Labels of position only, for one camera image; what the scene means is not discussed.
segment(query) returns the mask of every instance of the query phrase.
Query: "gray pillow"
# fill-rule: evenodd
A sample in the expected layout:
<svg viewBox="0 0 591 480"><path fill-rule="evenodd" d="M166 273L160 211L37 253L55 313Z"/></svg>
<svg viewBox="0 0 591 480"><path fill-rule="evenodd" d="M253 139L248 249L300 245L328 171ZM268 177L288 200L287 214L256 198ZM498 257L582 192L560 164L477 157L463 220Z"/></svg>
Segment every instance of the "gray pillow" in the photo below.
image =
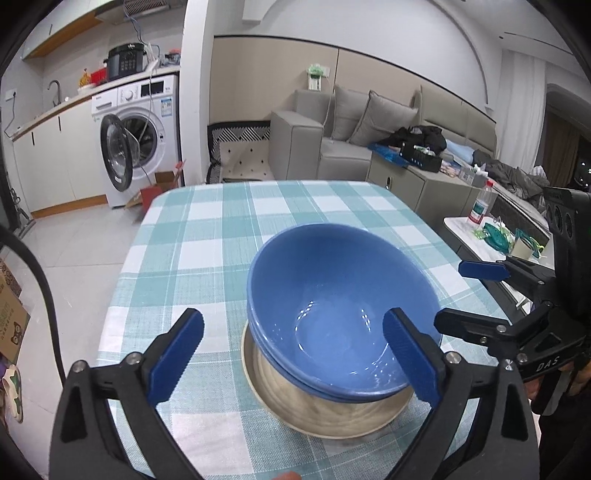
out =
<svg viewBox="0 0 591 480"><path fill-rule="evenodd" d="M369 93L365 112L349 138L349 142L367 147L370 143L388 138L400 127L410 127L416 114L416 108L402 105L372 90Z"/></svg>
<svg viewBox="0 0 591 480"><path fill-rule="evenodd" d="M349 139L363 115L368 103L368 94L347 90L335 85L335 125L333 140Z"/></svg>

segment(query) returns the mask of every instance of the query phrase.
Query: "washing machine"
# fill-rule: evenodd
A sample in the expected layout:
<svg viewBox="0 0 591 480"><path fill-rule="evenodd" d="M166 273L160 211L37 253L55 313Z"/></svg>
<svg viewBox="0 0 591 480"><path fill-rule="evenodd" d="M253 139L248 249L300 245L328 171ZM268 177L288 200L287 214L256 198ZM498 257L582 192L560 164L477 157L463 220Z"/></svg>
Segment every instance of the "washing machine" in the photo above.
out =
<svg viewBox="0 0 591 480"><path fill-rule="evenodd" d="M123 206L180 157L178 77L146 79L92 97L110 207Z"/></svg>

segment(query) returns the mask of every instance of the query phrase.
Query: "blue gripper pad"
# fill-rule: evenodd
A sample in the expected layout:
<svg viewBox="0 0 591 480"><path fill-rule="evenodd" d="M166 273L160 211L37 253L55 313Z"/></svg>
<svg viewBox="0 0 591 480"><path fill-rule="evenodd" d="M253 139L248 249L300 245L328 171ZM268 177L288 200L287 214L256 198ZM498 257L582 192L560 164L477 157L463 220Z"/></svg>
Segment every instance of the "blue gripper pad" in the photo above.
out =
<svg viewBox="0 0 591 480"><path fill-rule="evenodd" d="M441 349L417 330L402 309L384 315L384 337L420 400L435 408L443 395L445 364Z"/></svg>
<svg viewBox="0 0 591 480"><path fill-rule="evenodd" d="M203 339L204 330L201 312L187 309L167 333L158 335L150 344L142 366L150 405L155 407L170 398Z"/></svg>
<svg viewBox="0 0 591 480"><path fill-rule="evenodd" d="M464 278L477 278L478 280L503 281L511 275L506 266L493 262L460 262L457 268Z"/></svg>

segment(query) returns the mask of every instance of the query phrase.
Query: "range hood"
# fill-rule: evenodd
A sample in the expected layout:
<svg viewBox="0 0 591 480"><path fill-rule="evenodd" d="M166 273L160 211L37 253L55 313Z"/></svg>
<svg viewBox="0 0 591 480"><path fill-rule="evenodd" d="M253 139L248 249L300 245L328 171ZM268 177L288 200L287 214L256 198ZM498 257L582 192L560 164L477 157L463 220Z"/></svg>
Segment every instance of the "range hood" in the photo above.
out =
<svg viewBox="0 0 591 480"><path fill-rule="evenodd" d="M147 15L182 7L186 2L187 0L128 0L125 2L125 9L129 17L137 20ZM97 8L95 18L111 25L129 21L123 10L123 0L113 0Z"/></svg>

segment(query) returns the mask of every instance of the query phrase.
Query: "curtain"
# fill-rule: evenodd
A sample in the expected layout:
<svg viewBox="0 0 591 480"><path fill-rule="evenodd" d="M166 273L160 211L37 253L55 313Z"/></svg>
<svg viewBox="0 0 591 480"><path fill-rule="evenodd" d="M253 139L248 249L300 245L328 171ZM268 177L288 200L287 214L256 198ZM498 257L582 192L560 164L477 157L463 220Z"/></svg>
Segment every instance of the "curtain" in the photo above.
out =
<svg viewBox="0 0 591 480"><path fill-rule="evenodd" d="M548 112L548 129L542 166L553 187L566 187L573 176L580 132L558 115Z"/></svg>
<svg viewBox="0 0 591 480"><path fill-rule="evenodd" d="M545 61L504 50L496 115L499 160L531 172L540 146L545 105Z"/></svg>

